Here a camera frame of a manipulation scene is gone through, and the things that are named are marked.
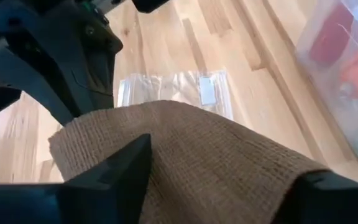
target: wooden floor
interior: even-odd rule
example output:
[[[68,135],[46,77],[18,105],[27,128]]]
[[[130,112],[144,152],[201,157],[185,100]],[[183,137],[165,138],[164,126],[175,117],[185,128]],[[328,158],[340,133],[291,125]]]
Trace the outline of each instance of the wooden floor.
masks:
[[[124,43],[119,80],[227,70],[234,120],[358,181],[358,160],[294,58],[316,0],[171,0],[152,14],[109,12]],[[0,182],[62,181],[47,138],[60,125],[28,95],[0,113]]]

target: burlap cloth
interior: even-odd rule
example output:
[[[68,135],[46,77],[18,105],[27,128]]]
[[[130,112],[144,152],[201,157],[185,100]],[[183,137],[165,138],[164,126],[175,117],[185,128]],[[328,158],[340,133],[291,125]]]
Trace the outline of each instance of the burlap cloth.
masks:
[[[325,169],[235,122],[184,103],[94,111],[50,138],[68,180],[144,133],[153,165],[141,223],[269,223],[293,181]]]

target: clear plastic container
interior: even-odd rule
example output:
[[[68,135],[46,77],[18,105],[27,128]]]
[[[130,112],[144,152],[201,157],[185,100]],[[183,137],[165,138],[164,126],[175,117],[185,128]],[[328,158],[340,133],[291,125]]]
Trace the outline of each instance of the clear plastic container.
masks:
[[[358,0],[320,0],[296,49],[358,155]]]
[[[233,119],[224,70],[171,75],[132,74],[120,81],[117,106],[156,100],[174,100]]]

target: plastic bag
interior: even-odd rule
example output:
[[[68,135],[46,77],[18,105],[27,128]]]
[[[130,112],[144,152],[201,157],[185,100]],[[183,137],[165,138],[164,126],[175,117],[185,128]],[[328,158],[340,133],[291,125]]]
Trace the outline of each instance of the plastic bag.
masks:
[[[132,74],[120,81],[118,106],[174,100],[233,119],[226,72],[181,72],[168,76]]]

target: plastic storage bin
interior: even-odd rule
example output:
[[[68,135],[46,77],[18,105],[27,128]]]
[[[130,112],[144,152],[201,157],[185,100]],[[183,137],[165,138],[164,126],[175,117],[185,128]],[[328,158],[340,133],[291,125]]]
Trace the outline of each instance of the plastic storage bin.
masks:
[[[320,0],[296,50],[358,155],[358,0]]]

